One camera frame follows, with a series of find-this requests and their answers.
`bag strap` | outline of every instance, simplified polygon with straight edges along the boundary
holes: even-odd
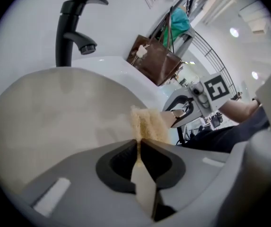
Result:
[[[168,27],[167,50],[169,50],[169,47],[170,47],[170,36],[172,37],[172,28],[171,28],[172,10],[173,10],[173,7],[170,8],[170,11],[167,13],[167,15],[165,17],[165,21],[166,21],[165,22],[165,28],[163,29],[163,31],[162,31],[162,33],[160,35],[160,38],[159,38],[159,41],[161,41],[162,38],[164,37],[166,27]],[[154,33],[152,34],[151,38],[149,39],[148,44],[151,44],[151,41],[156,36],[157,32],[158,32],[157,30],[154,31]]]
[[[156,36],[156,34],[160,31],[160,29],[162,27],[164,27],[164,25],[166,24],[166,17],[167,17],[168,14],[166,14],[164,16],[164,18],[162,19],[162,21],[158,24],[158,26],[156,27],[156,29],[153,31],[153,33],[150,35],[150,39],[151,38],[154,38]]]

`faucet spout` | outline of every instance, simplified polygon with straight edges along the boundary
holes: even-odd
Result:
[[[97,44],[93,39],[76,32],[79,16],[88,3],[108,5],[107,0],[68,0],[62,5],[55,43],[57,67],[71,67],[73,42],[76,43],[82,55],[96,50]]]

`white sink basin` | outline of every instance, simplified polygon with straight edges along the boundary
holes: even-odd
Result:
[[[162,110],[166,100],[121,57],[25,75],[0,96],[0,180],[19,192],[74,153],[132,139],[130,107]]]

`ceiling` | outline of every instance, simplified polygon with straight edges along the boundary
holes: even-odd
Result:
[[[226,67],[232,73],[235,71],[240,74],[240,78],[245,82],[244,85],[249,87],[251,95],[271,74],[271,17],[267,18],[269,29],[266,34],[255,35],[249,24],[239,15],[242,9],[256,1],[235,0],[207,25],[210,33],[220,35],[217,39],[220,40],[221,46],[230,48],[229,52],[235,54],[233,66],[237,68],[232,70],[229,69],[229,65]],[[232,27],[239,32],[238,38],[230,34],[229,30]],[[207,42],[212,46],[212,41],[207,40]],[[253,79],[252,71],[258,73],[258,80]]]

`white wall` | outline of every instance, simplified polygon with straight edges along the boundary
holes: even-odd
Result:
[[[192,20],[191,26],[194,28],[202,20],[205,14],[206,13],[203,10],[200,11],[199,14]]]
[[[0,94],[19,77],[55,65],[55,35],[66,0],[16,0],[0,23]],[[149,35],[173,4],[160,0],[149,9],[145,0],[108,0],[88,4],[77,31],[93,38],[96,52],[88,55],[127,57],[138,34]],[[83,58],[77,47],[73,60]]]
[[[210,73],[206,70],[205,66],[202,65],[199,59],[195,57],[189,50],[182,56],[183,61],[194,61],[195,64],[183,64],[184,67],[191,69],[199,78],[208,76]]]
[[[187,83],[199,82],[199,77],[195,74],[189,65],[183,64],[183,67],[184,68],[178,74],[178,81],[181,81],[183,78],[185,78]]]
[[[200,63],[206,68],[209,74],[216,73],[216,70],[208,61],[208,59],[201,53],[201,51],[194,45],[189,46],[189,51],[200,61]]]
[[[198,23],[194,29],[208,42],[222,60],[235,86],[239,86],[242,81],[239,68],[244,65],[245,61],[242,61],[243,51],[236,44],[228,40],[234,38],[227,38],[215,27],[206,26],[202,22]]]

